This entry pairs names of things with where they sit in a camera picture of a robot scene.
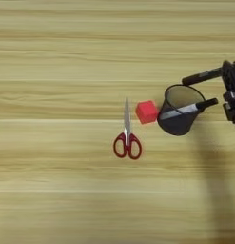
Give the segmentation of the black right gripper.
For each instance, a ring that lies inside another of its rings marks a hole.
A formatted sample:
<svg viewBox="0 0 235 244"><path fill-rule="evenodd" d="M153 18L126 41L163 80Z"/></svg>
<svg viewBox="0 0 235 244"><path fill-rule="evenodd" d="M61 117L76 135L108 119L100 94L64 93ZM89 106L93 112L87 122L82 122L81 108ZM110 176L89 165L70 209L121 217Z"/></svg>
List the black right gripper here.
<svg viewBox="0 0 235 244"><path fill-rule="evenodd" d="M225 61L222 65L222 78L226 89L224 94L225 103L223 104L228 121L235 124L235 86L234 86L234 68L232 64Z"/></svg>

